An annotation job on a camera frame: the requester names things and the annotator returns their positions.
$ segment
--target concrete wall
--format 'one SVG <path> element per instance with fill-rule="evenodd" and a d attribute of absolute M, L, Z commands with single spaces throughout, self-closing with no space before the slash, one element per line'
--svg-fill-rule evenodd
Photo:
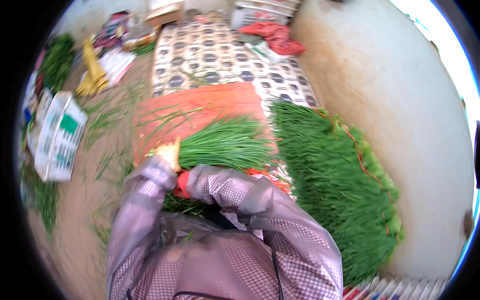
<path fill-rule="evenodd" d="M 82 42 L 92 33 L 98 32 L 108 17 L 115 12 L 128 10 L 144 14 L 148 11 L 148 0 L 75 0 L 61 17 L 53 32 L 70 33 L 80 48 Z M 231 11 L 231 0 L 185 0 L 184 7 L 198 9 L 200 12 L 223 10 Z"/>
<path fill-rule="evenodd" d="M 401 191 L 407 237 L 386 270 L 449 277 L 472 207 L 473 153 L 462 102 L 438 54 L 387 0 L 304 0 L 291 37 L 322 105 L 365 130 Z"/>

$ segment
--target hand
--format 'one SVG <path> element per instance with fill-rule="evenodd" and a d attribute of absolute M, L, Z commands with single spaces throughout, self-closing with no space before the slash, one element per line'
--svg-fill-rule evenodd
<path fill-rule="evenodd" d="M 179 165 L 180 137 L 175 139 L 174 143 L 163 144 L 157 147 L 155 155 L 168 162 L 170 168 L 175 172 L 180 172 Z"/>

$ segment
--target green vegetables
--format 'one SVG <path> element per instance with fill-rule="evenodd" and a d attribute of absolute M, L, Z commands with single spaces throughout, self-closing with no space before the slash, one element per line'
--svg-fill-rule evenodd
<path fill-rule="evenodd" d="M 191 169 L 199 164 L 224 166 L 243 170 L 263 169 L 270 162 L 272 148 L 262 138 L 263 129 L 255 119 L 247 116 L 221 118 L 187 137 L 180 144 L 179 164 Z M 182 199 L 167 193 L 163 210 L 201 216 L 207 204 Z"/>
<path fill-rule="evenodd" d="M 45 75 L 45 86 L 50 87 L 52 94 L 56 94 L 67 80 L 75 58 L 74 44 L 73 38 L 65 33 L 56 37 L 48 47 L 40 72 Z"/>
<path fill-rule="evenodd" d="M 331 233 L 344 285 L 374 277 L 403 238 L 392 180 L 360 130 L 326 111 L 282 101 L 270 109 L 297 203 Z"/>
<path fill-rule="evenodd" d="M 145 55 L 145 54 L 148 54 L 150 52 L 152 52 L 154 49 L 155 49 L 155 44 L 156 44 L 156 41 L 153 41 L 151 42 L 150 44 L 148 45 L 145 45 L 145 46 L 141 46 L 137 49 L 134 49 L 132 50 L 133 53 L 135 53 L 136 55 Z"/>
<path fill-rule="evenodd" d="M 24 163 L 21 178 L 33 189 L 35 209 L 42 217 L 43 225 L 49 235 L 53 234 L 57 217 L 59 193 L 57 182 L 43 182 L 37 175 L 33 162 Z"/>

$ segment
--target cardboard box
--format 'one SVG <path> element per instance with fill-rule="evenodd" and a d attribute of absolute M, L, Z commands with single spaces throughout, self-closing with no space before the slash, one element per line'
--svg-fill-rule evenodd
<path fill-rule="evenodd" d="M 147 15 L 145 20 L 152 26 L 161 26 L 170 22 L 177 22 L 180 26 L 183 19 L 183 1 L 169 4 L 155 9 Z"/>

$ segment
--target red wooden board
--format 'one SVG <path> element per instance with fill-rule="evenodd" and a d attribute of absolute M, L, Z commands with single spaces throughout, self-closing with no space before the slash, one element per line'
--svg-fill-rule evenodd
<path fill-rule="evenodd" d="M 177 107 L 148 113 L 158 108 L 177 104 Z M 203 86 L 160 96 L 141 102 L 139 106 L 133 118 L 136 134 L 134 135 L 132 145 L 136 163 L 142 161 L 144 155 L 150 149 L 157 147 L 159 144 L 172 142 L 177 136 L 184 139 L 203 129 L 216 117 L 249 114 L 252 118 L 259 120 L 264 127 L 265 133 L 268 134 L 268 138 L 272 139 L 267 119 L 260 105 L 260 97 L 255 93 L 255 88 L 250 82 Z M 146 121 L 165 116 L 180 109 L 183 112 L 187 112 L 196 108 L 203 109 L 189 113 L 187 115 L 188 120 L 185 118 L 185 115 L 170 120 L 161 130 L 152 134 L 145 143 L 150 133 L 168 118 L 144 124 Z M 277 147 L 273 140 L 272 146 L 276 152 Z"/>

